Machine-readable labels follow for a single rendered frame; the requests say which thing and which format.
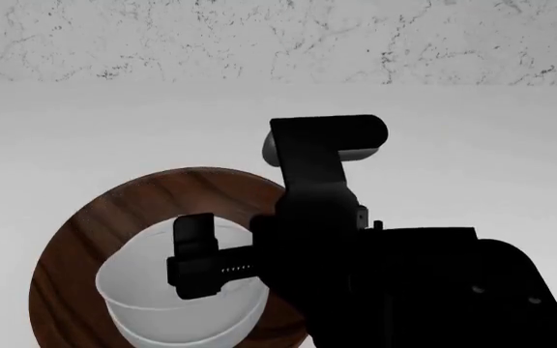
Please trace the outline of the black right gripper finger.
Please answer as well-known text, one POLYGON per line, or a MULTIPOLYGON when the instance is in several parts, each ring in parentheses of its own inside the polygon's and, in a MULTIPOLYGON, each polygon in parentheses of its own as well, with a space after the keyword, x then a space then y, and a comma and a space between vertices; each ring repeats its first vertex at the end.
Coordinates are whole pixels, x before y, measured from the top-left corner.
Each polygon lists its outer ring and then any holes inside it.
POLYGON ((213 214, 177 217, 172 225, 173 255, 166 259, 167 283, 179 298, 217 295, 221 286, 219 244, 213 214))

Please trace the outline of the round brown wooden board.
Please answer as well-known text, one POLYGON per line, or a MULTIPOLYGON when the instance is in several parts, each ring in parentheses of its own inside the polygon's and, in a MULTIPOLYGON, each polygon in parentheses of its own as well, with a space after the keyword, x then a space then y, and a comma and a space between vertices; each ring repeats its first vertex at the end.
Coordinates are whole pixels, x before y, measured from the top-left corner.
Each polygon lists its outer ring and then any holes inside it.
MULTIPOLYGON (((249 248, 249 220, 271 214, 282 193, 280 185, 240 170, 191 167, 133 179, 88 202, 58 229, 35 267, 28 301, 39 347, 132 348, 96 287, 103 263, 145 228, 193 214, 215 216, 219 251, 249 248)), ((243 258, 219 269, 221 287, 256 277, 243 258)), ((236 348, 301 348, 308 335, 303 317, 269 288, 254 306, 261 304, 261 318, 236 348)))

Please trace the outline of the white ceramic bowl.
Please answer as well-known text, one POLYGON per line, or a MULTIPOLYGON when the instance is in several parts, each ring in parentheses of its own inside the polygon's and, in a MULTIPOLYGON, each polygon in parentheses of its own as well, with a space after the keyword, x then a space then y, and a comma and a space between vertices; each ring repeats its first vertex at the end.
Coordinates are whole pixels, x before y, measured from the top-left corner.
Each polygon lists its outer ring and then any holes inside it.
POLYGON ((100 267, 96 287, 120 322, 159 340, 181 335, 196 341, 220 333, 247 315, 268 290, 258 277, 226 283, 217 295, 185 301, 167 283, 166 259, 174 254, 173 224, 158 222, 132 237, 100 267))
POLYGON ((232 327, 223 330, 221 333, 202 338, 187 338, 182 334, 176 335, 175 339, 148 338, 128 329, 116 318, 111 309, 108 314, 118 333, 132 348, 236 348, 252 333, 253 327, 261 318, 265 306, 266 304, 255 306, 249 314, 237 321, 232 327))

